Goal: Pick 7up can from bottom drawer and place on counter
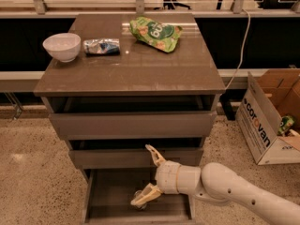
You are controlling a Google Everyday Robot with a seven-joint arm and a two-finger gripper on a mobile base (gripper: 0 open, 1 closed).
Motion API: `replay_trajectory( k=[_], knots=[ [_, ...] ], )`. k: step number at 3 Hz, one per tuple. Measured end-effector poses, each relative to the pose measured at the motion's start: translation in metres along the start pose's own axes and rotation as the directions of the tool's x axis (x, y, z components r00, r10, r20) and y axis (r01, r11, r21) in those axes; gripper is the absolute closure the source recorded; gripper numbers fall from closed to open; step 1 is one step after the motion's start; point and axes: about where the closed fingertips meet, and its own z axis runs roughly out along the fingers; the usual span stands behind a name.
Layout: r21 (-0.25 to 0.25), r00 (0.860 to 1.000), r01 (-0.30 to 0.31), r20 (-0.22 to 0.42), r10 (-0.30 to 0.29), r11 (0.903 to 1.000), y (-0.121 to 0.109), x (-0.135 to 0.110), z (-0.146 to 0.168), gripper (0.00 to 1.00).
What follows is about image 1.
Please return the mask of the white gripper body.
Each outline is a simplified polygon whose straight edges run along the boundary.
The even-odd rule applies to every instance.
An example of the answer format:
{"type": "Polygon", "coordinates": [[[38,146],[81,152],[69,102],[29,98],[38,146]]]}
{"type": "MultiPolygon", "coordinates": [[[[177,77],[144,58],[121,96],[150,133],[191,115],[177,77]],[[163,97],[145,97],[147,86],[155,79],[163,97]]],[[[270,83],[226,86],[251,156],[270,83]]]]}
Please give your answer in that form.
{"type": "Polygon", "coordinates": [[[157,186],[165,194],[195,195],[201,189],[201,169],[167,160],[156,172],[157,186]]]}

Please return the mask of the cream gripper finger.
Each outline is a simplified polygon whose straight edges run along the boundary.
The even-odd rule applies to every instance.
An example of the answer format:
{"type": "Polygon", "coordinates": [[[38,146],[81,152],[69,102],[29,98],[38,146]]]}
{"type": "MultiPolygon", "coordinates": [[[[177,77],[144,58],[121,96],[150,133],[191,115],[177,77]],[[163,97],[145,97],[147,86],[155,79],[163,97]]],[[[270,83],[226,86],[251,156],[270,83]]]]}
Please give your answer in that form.
{"type": "Polygon", "coordinates": [[[137,198],[134,198],[130,202],[130,204],[135,206],[135,205],[148,203],[148,202],[153,201],[154,199],[158,198],[161,194],[162,194],[162,191],[158,186],[149,183],[142,190],[142,194],[139,195],[137,198]]]}
{"type": "Polygon", "coordinates": [[[159,151],[150,144],[147,144],[145,148],[150,152],[154,164],[159,167],[166,159],[159,153],[159,151]]]}

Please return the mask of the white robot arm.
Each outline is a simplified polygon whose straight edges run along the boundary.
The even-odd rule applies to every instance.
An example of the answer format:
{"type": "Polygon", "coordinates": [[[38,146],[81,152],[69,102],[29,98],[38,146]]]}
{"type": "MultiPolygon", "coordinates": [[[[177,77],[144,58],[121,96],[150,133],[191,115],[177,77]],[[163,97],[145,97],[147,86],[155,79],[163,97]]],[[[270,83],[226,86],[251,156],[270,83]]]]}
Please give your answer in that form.
{"type": "Polygon", "coordinates": [[[150,144],[145,148],[157,167],[156,183],[138,192],[133,206],[142,207],[163,194],[185,194],[206,203],[238,203],[270,225],[300,225],[300,205],[256,187],[220,163],[187,166],[166,159],[150,144]]]}

